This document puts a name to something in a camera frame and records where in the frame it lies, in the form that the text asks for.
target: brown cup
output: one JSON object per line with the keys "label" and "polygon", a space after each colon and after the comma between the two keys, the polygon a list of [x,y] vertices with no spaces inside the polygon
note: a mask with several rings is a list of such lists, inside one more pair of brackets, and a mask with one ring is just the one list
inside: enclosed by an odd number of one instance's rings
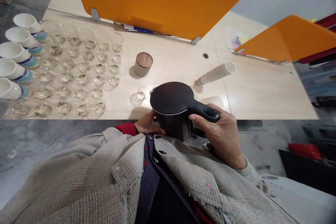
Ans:
{"label": "brown cup", "polygon": [[146,52],[140,52],[136,56],[134,72],[139,76],[146,76],[152,65],[152,56]]}

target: red item on floor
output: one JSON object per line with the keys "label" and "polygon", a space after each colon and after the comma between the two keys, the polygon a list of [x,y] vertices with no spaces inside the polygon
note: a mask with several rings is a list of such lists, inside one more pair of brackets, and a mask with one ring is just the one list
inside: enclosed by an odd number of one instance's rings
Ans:
{"label": "red item on floor", "polygon": [[322,160],[318,148],[312,144],[300,145],[295,143],[288,144],[290,152],[298,154],[312,160]]}

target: person's right hand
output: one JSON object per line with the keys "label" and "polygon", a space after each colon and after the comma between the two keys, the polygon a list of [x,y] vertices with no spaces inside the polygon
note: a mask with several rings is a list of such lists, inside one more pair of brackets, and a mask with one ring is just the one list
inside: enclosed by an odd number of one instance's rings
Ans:
{"label": "person's right hand", "polygon": [[212,103],[207,106],[219,112],[217,122],[209,122],[197,114],[191,114],[189,119],[205,132],[219,159],[233,169],[243,169],[246,166],[246,159],[240,150],[236,118]]}

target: person's left hand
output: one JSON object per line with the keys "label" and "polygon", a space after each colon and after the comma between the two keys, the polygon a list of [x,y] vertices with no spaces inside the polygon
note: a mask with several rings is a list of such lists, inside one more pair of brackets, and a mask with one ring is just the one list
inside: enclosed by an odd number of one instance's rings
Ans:
{"label": "person's left hand", "polygon": [[134,126],[137,128],[139,133],[150,134],[150,133],[159,133],[165,134],[165,131],[154,125],[154,110],[151,110],[149,113],[144,114],[139,121],[137,121]]}

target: red sleeve cuff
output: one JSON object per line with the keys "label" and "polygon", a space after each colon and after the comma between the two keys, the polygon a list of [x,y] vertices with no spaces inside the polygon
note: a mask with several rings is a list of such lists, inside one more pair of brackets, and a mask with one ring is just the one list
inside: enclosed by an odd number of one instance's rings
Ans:
{"label": "red sleeve cuff", "polygon": [[131,122],[127,122],[124,124],[119,124],[116,127],[117,130],[119,130],[123,134],[128,134],[131,136],[136,136],[137,135],[137,129],[135,128],[134,124]]}

